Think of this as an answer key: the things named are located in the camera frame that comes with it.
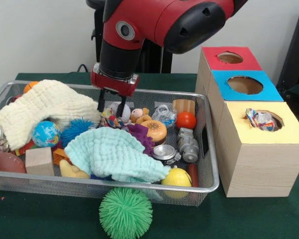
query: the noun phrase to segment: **green spiky ball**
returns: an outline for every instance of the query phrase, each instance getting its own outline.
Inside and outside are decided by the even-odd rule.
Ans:
[[[135,239],[149,229],[152,212],[144,193],[131,188],[115,188],[101,202],[100,222],[112,239]]]

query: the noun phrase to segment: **clear plastic bag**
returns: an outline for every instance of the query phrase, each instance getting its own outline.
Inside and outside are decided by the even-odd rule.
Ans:
[[[177,111],[171,106],[160,105],[152,115],[153,120],[162,122],[167,128],[172,127],[176,122]]]

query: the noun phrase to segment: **green tablecloth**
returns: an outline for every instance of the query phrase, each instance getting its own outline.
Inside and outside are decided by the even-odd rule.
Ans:
[[[192,92],[194,74],[143,74],[139,88]],[[17,80],[56,79],[89,84],[89,74],[19,74]],[[100,200],[0,191],[0,238],[107,238],[98,221]],[[225,197],[222,186],[200,207],[153,204],[145,239],[297,238],[299,176],[288,198]]]

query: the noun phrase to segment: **yellow ball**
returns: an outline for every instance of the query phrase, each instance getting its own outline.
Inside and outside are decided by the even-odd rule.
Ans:
[[[38,83],[39,83],[38,81],[32,81],[29,84],[27,84],[23,90],[23,93],[27,93],[29,90],[32,89],[33,86],[35,86]]]
[[[181,168],[172,168],[169,174],[161,181],[162,185],[191,187],[190,175]],[[187,196],[187,192],[164,191],[165,194],[174,199],[181,199]]]

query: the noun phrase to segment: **cream knitted blanket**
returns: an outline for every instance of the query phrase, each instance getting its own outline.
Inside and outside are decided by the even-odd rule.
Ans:
[[[98,103],[55,80],[43,80],[14,103],[0,110],[0,125],[10,149],[23,147],[31,140],[34,127],[50,118],[62,131],[77,118],[98,124]]]

